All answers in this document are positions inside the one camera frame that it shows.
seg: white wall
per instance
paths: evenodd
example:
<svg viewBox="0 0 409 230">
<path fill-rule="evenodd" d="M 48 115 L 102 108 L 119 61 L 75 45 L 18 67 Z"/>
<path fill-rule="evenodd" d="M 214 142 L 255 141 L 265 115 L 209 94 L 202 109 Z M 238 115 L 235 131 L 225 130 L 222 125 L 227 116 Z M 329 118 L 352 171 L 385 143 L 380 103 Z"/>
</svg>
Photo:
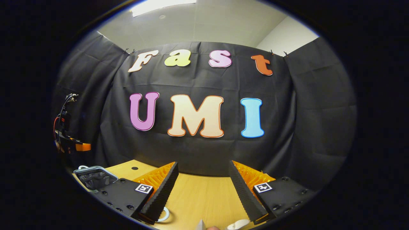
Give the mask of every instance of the white wall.
<svg viewBox="0 0 409 230">
<path fill-rule="evenodd" d="M 295 19 L 287 16 L 256 47 L 285 56 L 319 36 Z"/>
</svg>

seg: wooden table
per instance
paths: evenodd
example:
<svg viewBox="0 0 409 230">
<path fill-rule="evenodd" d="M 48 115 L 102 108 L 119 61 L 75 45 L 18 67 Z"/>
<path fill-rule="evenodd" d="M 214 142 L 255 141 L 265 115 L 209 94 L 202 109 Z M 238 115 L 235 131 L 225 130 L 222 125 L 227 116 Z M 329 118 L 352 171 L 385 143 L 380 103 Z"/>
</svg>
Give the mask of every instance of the wooden table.
<svg viewBox="0 0 409 230">
<path fill-rule="evenodd" d="M 134 180 L 157 167 L 131 160 L 107 168 L 118 178 Z M 196 176 L 179 173 L 165 205 L 170 216 L 152 225 L 161 230 L 195 230 L 202 219 L 206 228 L 216 226 L 224 230 L 228 225 L 248 216 L 238 198 L 230 177 Z M 242 230 L 253 228 L 250 222 Z"/>
</svg>

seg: letter m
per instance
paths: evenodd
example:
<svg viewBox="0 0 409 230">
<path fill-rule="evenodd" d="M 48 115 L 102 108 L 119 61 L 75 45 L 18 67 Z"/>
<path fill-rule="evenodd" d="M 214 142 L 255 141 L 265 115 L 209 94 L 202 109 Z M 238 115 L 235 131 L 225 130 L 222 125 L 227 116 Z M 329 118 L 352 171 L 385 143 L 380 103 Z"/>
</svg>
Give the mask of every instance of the letter m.
<svg viewBox="0 0 409 230">
<path fill-rule="evenodd" d="M 181 137 L 186 134 L 182 128 L 184 120 L 190 135 L 194 136 L 202 122 L 203 129 L 200 135 L 205 138 L 219 138 L 224 135 L 220 127 L 220 106 L 223 98 L 219 96 L 207 96 L 202 105 L 196 110 L 188 95 L 174 95 L 171 97 L 175 108 L 173 110 L 172 128 L 168 134 L 175 137 Z"/>
</svg>

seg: pink letter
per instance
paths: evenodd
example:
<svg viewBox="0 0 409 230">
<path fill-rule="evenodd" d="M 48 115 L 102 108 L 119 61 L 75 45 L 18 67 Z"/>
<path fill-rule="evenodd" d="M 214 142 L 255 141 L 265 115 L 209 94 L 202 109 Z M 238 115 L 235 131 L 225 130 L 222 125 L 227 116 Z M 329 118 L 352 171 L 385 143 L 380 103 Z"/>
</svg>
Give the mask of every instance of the pink letter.
<svg viewBox="0 0 409 230">
<path fill-rule="evenodd" d="M 228 58 L 230 53 L 227 50 L 213 50 L 209 56 L 211 58 L 211 60 L 209 60 L 211 67 L 225 68 L 231 65 L 231 59 Z"/>
<path fill-rule="evenodd" d="M 141 121 L 139 119 L 139 101 L 142 99 L 142 94 L 134 93 L 130 99 L 130 121 L 132 125 L 137 130 L 148 131 L 153 127 L 155 122 L 155 105 L 156 99 L 159 98 L 158 92 L 149 92 L 145 95 L 145 98 L 148 100 L 148 110 L 146 115 L 146 121 Z"/>
</svg>

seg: yellow letter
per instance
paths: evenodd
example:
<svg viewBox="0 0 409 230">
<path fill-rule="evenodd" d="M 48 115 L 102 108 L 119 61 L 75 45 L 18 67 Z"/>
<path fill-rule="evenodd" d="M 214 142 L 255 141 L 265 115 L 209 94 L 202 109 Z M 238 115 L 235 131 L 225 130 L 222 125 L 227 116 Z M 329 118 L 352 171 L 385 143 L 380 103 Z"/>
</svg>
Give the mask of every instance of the yellow letter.
<svg viewBox="0 0 409 230">
<path fill-rule="evenodd" d="M 154 50 L 154 51 L 149 51 L 146 53 L 141 53 L 138 55 L 138 58 L 136 59 L 135 63 L 133 66 L 128 70 L 128 72 L 135 72 L 140 69 L 142 69 L 142 62 L 144 65 L 148 63 L 148 61 L 151 59 L 152 56 L 156 56 L 159 53 L 159 50 Z"/>
<path fill-rule="evenodd" d="M 175 50 L 171 52 L 170 57 L 166 58 L 165 65 L 166 66 L 187 66 L 190 61 L 190 51 L 188 50 Z"/>
<path fill-rule="evenodd" d="M 192 136 L 197 133 L 203 121 L 203 129 L 200 131 L 202 137 L 219 138 L 224 135 L 220 127 L 222 97 L 207 96 L 198 110 L 196 110 L 188 95 L 173 95 L 171 101 L 174 103 L 175 108 L 173 110 L 172 128 L 168 130 L 169 135 L 181 137 L 186 134 L 186 131 L 182 128 L 183 120 Z"/>
</svg>

